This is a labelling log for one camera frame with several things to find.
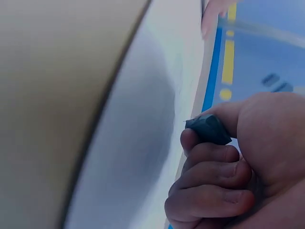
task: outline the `black rubber piece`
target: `black rubber piece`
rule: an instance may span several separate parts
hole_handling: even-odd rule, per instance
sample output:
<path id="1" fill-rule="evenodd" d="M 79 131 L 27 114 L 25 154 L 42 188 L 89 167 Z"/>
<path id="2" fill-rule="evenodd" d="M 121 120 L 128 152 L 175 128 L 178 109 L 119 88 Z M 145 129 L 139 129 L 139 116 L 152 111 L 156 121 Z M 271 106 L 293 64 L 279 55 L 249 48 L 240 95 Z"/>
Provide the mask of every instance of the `black rubber piece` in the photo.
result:
<path id="1" fill-rule="evenodd" d="M 186 121 L 185 129 L 187 128 L 194 130 L 203 143 L 210 142 L 224 146 L 232 142 L 224 125 L 212 114 L 203 115 Z"/>

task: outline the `dark marking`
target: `dark marking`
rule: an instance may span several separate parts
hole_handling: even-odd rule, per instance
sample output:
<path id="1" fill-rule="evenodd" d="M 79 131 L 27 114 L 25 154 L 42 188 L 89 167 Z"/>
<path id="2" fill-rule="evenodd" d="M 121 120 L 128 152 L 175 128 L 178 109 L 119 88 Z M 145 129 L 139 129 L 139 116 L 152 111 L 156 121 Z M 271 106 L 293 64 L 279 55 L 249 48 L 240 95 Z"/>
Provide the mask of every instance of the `dark marking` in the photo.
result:
<path id="1" fill-rule="evenodd" d="M 278 82 L 279 80 L 280 80 L 280 77 L 277 74 L 273 73 L 273 74 L 270 74 L 267 77 L 265 77 L 262 80 L 262 84 L 266 87 L 270 87 L 273 84 L 275 84 L 276 82 Z"/>
<path id="2" fill-rule="evenodd" d="M 290 83 L 283 83 L 278 86 L 273 92 L 293 92 L 294 87 Z"/>

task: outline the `white surface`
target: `white surface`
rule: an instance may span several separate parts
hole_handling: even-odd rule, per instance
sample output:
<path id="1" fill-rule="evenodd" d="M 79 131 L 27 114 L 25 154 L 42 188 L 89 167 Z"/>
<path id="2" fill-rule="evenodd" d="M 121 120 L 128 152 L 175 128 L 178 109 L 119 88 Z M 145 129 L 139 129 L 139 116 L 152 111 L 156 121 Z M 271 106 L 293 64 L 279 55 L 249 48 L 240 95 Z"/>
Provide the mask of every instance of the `white surface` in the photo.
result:
<path id="1" fill-rule="evenodd" d="M 128 52 L 67 229 L 161 229 L 203 61 L 201 1 L 155 0 Z"/>

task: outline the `blue stripe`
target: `blue stripe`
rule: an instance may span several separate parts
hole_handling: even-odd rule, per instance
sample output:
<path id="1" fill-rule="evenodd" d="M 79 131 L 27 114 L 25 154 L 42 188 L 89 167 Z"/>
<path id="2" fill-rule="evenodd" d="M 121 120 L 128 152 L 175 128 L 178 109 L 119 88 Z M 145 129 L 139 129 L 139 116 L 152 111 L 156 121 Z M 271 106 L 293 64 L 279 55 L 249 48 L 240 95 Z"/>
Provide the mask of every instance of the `blue stripe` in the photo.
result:
<path id="1" fill-rule="evenodd" d="M 213 57 L 212 57 L 211 68 L 210 68 L 210 75 L 209 75 L 209 80 L 208 80 L 208 83 L 206 86 L 202 111 L 206 111 L 207 109 L 210 109 L 213 104 L 216 79 L 217 79 L 217 73 L 218 73 L 218 64 L 219 64 L 222 33 L 223 33 L 223 29 L 218 28 L 216 31 L 216 38 L 215 38 Z"/>

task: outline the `yellow dashed line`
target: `yellow dashed line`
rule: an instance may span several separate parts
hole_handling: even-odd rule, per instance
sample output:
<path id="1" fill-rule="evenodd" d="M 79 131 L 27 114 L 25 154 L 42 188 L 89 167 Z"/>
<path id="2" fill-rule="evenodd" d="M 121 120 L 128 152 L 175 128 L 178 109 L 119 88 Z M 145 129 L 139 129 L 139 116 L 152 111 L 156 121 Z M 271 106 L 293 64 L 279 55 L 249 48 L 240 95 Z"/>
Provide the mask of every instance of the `yellow dashed line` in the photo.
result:
<path id="1" fill-rule="evenodd" d="M 232 98 L 232 92 L 230 89 L 222 89 L 219 96 L 222 100 L 229 101 Z"/>
<path id="2" fill-rule="evenodd" d="M 224 47 L 224 68 L 222 83 L 233 83 L 234 70 L 234 41 L 226 40 Z"/>
<path id="3" fill-rule="evenodd" d="M 228 20 L 234 21 L 236 19 L 236 3 L 232 4 L 228 10 Z"/>
<path id="4" fill-rule="evenodd" d="M 229 37 L 233 37 L 234 36 L 234 31 L 228 30 L 226 35 L 229 36 Z"/>

